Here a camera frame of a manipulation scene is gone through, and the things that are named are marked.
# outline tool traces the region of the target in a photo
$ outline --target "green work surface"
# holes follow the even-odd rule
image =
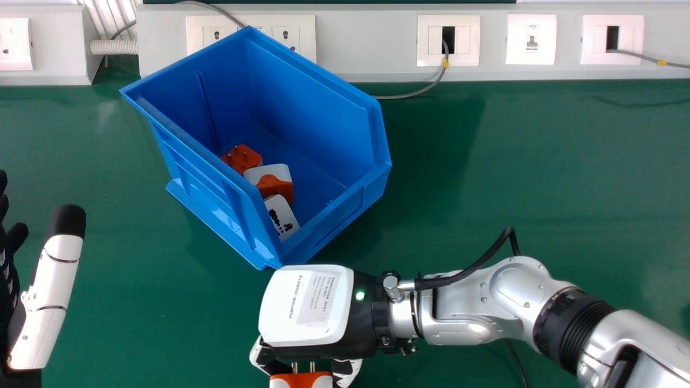
[[[50,209],[72,202],[88,215],[44,385],[266,387],[248,352],[271,271],[165,191],[148,123],[118,93],[136,78],[115,62],[93,87],[0,88],[8,221],[32,231],[18,257],[25,285]],[[408,278],[461,269],[511,224],[554,277],[688,336],[690,81],[448,83],[383,112],[386,193],[312,262]],[[525,344],[517,351],[534,388],[577,387]],[[377,355],[353,385],[392,386],[520,381],[496,342]]]

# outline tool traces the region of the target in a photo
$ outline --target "blue plastic bin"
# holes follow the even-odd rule
[[[257,269],[305,263],[383,195],[379,103],[251,27],[121,93],[151,124],[168,191]],[[290,167],[301,229],[285,242],[259,191],[219,158],[237,144]]]

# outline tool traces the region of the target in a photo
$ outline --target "socket hole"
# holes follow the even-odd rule
[[[442,27],[441,37],[448,45],[448,54],[455,54],[455,26]],[[446,53],[446,49],[443,47],[443,42],[441,42],[441,52],[444,54]]]
[[[620,26],[607,26],[606,28],[606,49],[618,50],[618,32]]]

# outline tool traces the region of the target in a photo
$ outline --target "wall outlet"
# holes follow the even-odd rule
[[[582,17],[581,64],[639,65],[641,59],[606,52],[607,48],[642,53],[642,15],[586,14]]]
[[[417,66],[441,66],[448,44],[450,66],[479,66],[481,21],[477,15],[417,16]]]
[[[554,14],[509,14],[506,64],[553,65],[556,26]]]
[[[252,26],[316,62],[316,17],[314,15],[237,15]],[[224,16],[189,16],[186,18],[187,55],[214,44],[239,30]]]
[[[34,70],[29,18],[0,18],[0,71]]]

